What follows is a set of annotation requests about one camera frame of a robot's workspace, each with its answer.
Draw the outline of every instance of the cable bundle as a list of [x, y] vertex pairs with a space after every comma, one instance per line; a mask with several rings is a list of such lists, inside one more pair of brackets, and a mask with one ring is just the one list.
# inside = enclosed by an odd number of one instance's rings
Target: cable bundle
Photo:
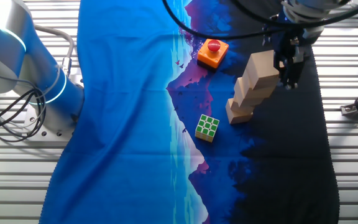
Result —
[[[19, 126], [15, 123], [12, 123], [12, 120], [14, 118], [16, 118], [21, 112], [24, 111], [25, 107], [29, 104], [30, 100], [33, 97], [35, 97], [35, 99], [37, 100], [37, 109], [38, 109], [38, 114], [39, 114], [38, 118], [34, 122], [32, 122], [31, 124], [29, 124], [27, 126]], [[20, 102], [20, 100], [23, 100], [23, 99], [26, 99], [25, 103], [20, 107], [20, 109], [14, 115], [12, 115], [8, 119], [2, 118], [2, 115], [7, 113], [13, 106], [17, 105], [18, 102]], [[29, 90], [28, 92], [24, 93], [21, 97], [19, 97], [17, 100], [15, 100], [6, 109], [4, 109], [2, 112], [0, 112], [0, 127], [3, 127], [7, 132], [9, 132], [12, 135], [14, 135], [15, 137], [17, 137], [18, 140], [8, 140], [8, 139], [2, 138], [1, 136], [0, 136], [0, 140], [5, 141], [5, 142], [21, 142], [27, 138], [35, 136], [40, 131], [40, 129], [45, 121], [45, 112], [46, 112], [45, 95], [42, 93], [42, 91], [40, 91], [38, 88], [33, 88], [33, 89]], [[8, 124], [11, 124], [17, 128], [27, 129], [29, 126], [32, 126], [34, 123], [35, 123], [35, 126], [33, 127], [32, 130], [28, 130], [28, 131], [24, 131], [24, 132], [20, 132], [16, 129], [12, 128], [12, 126], [8, 126]]]

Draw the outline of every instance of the black cable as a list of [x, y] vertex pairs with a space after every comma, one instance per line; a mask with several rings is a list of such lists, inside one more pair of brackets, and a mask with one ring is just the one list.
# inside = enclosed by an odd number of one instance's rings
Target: black cable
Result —
[[337, 16], [337, 17], [334, 17], [331, 19], [326, 19], [326, 20], [319, 21], [319, 22], [285, 23], [285, 22], [271, 21], [270, 19], [263, 18], [262, 16], [259, 16], [255, 13], [253, 13], [252, 11], [247, 9], [245, 6], [243, 6], [239, 2], [239, 0], [231, 0], [231, 1], [241, 12], [243, 12], [245, 15], [251, 17], [252, 19], [255, 19], [258, 22], [261, 22], [261, 23], [264, 23], [264, 24], [267, 24], [270, 26], [281, 27], [281, 28], [291, 28], [291, 29], [314, 28], [314, 27], [333, 24], [335, 22], [339, 22], [344, 19], [348, 19], [348, 18], [358, 14], [358, 8], [357, 8], [357, 9], [351, 10], [347, 13], [344, 13], [340, 16]]
[[28, 94], [33, 93], [34, 90], [29, 90], [28, 92], [24, 93], [21, 97], [19, 97], [17, 100], [15, 100], [15, 102], [13, 102], [11, 105], [9, 105], [6, 109], [4, 109], [1, 113], [0, 113], [0, 117], [2, 115], [4, 115], [5, 113], [7, 113], [10, 109], [12, 109], [12, 107], [14, 105], [16, 105], [20, 100], [23, 100]]
[[31, 98], [32, 98], [34, 95], [35, 95], [34, 90], [31, 90], [31, 94], [30, 94], [30, 96], [26, 99], [26, 101], [25, 101], [25, 103], [23, 104], [23, 106], [22, 106], [14, 115], [12, 115], [10, 118], [8, 118], [8, 119], [5, 120], [4, 122], [0, 123], [0, 127], [1, 127], [2, 125], [5, 125], [5, 124], [11, 122], [15, 117], [17, 117], [21, 112], [23, 112], [23, 111], [24, 111], [24, 108], [27, 106], [27, 104], [30, 102]]
[[162, 0], [162, 2], [164, 4], [165, 9], [167, 10], [168, 14], [173, 19], [173, 21], [175, 21], [175, 23], [178, 26], [180, 26], [183, 30], [187, 31], [189, 34], [193, 34], [193, 35], [195, 35], [197, 37], [201, 37], [201, 38], [220, 39], [220, 40], [245, 39], [245, 38], [250, 38], [250, 37], [257, 37], [260, 35], [274, 34], [277, 32], [283, 32], [283, 31], [288, 30], [288, 29], [268, 30], [268, 31], [254, 32], [254, 33], [244, 34], [244, 35], [208, 35], [208, 34], [203, 34], [203, 33], [197, 32], [193, 29], [190, 29], [189, 27], [184, 25], [184, 23], [180, 22], [180, 20], [176, 17], [176, 15], [172, 12], [171, 8], [169, 7], [167, 0]]
[[[39, 96], [39, 94], [36, 94], [38, 112], [39, 112], [39, 113], [42, 113], [43, 108], [41, 108], [40, 105], [45, 105], [45, 103], [44, 103], [44, 102], [41, 102], [41, 101], [39, 100], [38, 96]], [[34, 136], [34, 135], [39, 131], [40, 127], [42, 126], [42, 125], [39, 124], [40, 122], [41, 122], [41, 118], [37, 118], [37, 122], [36, 122], [36, 124], [35, 124], [33, 130], [30, 131], [29, 133], [15, 133], [14, 131], [11, 131], [11, 129], [10, 129], [9, 127], [7, 127], [6, 125], [3, 125], [2, 127], [3, 127], [7, 132], [9, 132], [9, 133], [11, 133], [12, 135], [14, 135], [14, 136], [16, 136], [16, 137], [19, 137], [19, 138], [21, 138], [21, 139], [18, 140], [18, 141], [10, 141], [10, 140], [3, 139], [3, 138], [0, 138], [0, 139], [3, 140], [3, 141], [6, 141], [6, 142], [19, 142], [19, 141], [23, 141], [23, 140], [25, 140], [25, 139], [27, 139], [27, 138], [29, 138], [29, 137]]]
[[[43, 93], [40, 92], [40, 91], [37, 90], [37, 89], [34, 89], [34, 90], [35, 90], [35, 96], [36, 96], [36, 100], [37, 100], [38, 112], [39, 112], [39, 113], [42, 113], [43, 108], [41, 108], [40, 105], [46, 106], [46, 105], [45, 105], [45, 100], [44, 100], [44, 98], [40, 97], [40, 96], [42, 96]], [[8, 139], [4, 139], [4, 138], [2, 138], [2, 137], [0, 136], [0, 140], [2, 140], [2, 141], [4, 141], [4, 142], [14, 143], [14, 142], [21, 142], [21, 141], [24, 141], [24, 140], [26, 140], [26, 139], [28, 139], [28, 138], [31, 138], [32, 136], [35, 136], [35, 135], [40, 131], [42, 125], [44, 124], [45, 115], [46, 115], [46, 113], [44, 112], [43, 116], [41, 116], [40, 118], [37, 118], [37, 122], [36, 122], [36, 124], [35, 124], [33, 130], [32, 130], [30, 133], [28, 133], [27, 136], [23, 136], [23, 135], [17, 134], [17, 133], [15, 133], [15, 132], [11, 131], [11, 130], [10, 130], [8, 127], [6, 127], [5, 125], [3, 125], [3, 128], [4, 128], [7, 132], [13, 134], [13, 135], [16, 136], [16, 137], [19, 137], [19, 139], [18, 139], [18, 140], [8, 140]]]

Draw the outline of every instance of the blue cloth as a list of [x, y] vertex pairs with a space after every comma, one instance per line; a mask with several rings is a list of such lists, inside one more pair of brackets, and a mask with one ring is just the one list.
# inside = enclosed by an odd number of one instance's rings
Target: blue cloth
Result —
[[[280, 9], [252, 2], [265, 17]], [[228, 0], [171, 7], [203, 32], [238, 35], [262, 26]], [[299, 89], [275, 90], [249, 123], [231, 126], [225, 105], [235, 81], [251, 53], [269, 49], [262, 38], [230, 41], [211, 73], [196, 64], [204, 41], [178, 29], [161, 0], [81, 1], [85, 103], [41, 224], [337, 223], [313, 56]], [[220, 120], [212, 144], [194, 137], [202, 114]]]
[[85, 0], [79, 20], [85, 103], [40, 222], [171, 222], [166, 87], [178, 28], [161, 1]]

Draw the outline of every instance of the wooden block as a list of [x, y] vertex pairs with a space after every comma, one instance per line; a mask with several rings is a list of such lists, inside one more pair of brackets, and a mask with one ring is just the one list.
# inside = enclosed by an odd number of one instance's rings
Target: wooden block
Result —
[[249, 88], [247, 79], [240, 77], [234, 85], [234, 101], [238, 103], [239, 107], [255, 106], [263, 102], [264, 98], [269, 97], [274, 89], [260, 89], [252, 90]]
[[230, 105], [231, 105], [230, 110], [235, 111], [235, 112], [251, 114], [255, 109], [255, 107], [253, 107], [253, 106], [239, 106], [239, 104], [236, 101], [234, 101], [233, 98], [229, 99], [229, 101], [231, 101], [230, 102]]
[[250, 87], [248, 87], [248, 90], [246, 90], [246, 86], [250, 86], [249, 79], [240, 77], [237, 79], [237, 81], [239, 82], [239, 84], [242, 83], [244, 93], [246, 92], [244, 98], [269, 98], [277, 86], [277, 82], [272, 81], [272, 82], [266, 82], [264, 88], [253, 90]]
[[267, 88], [278, 82], [279, 71], [273, 66], [274, 51], [254, 53], [250, 56], [243, 77], [249, 77], [253, 90]]
[[253, 113], [245, 114], [245, 113], [232, 111], [230, 109], [232, 107], [232, 103], [233, 101], [231, 100], [228, 100], [226, 103], [226, 113], [227, 113], [227, 118], [229, 118], [230, 124], [239, 124], [239, 123], [248, 122], [254, 115]]

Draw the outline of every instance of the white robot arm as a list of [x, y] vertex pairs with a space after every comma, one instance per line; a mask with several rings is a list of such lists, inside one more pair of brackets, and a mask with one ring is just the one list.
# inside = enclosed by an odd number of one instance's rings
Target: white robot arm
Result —
[[[0, 93], [14, 90], [23, 95], [29, 88], [18, 85], [18, 80], [42, 90], [46, 104], [44, 125], [51, 131], [74, 128], [82, 109], [83, 89], [65, 75], [70, 60], [65, 58], [63, 72], [39, 39], [22, 0], [0, 0]], [[38, 107], [35, 100], [32, 106]]]

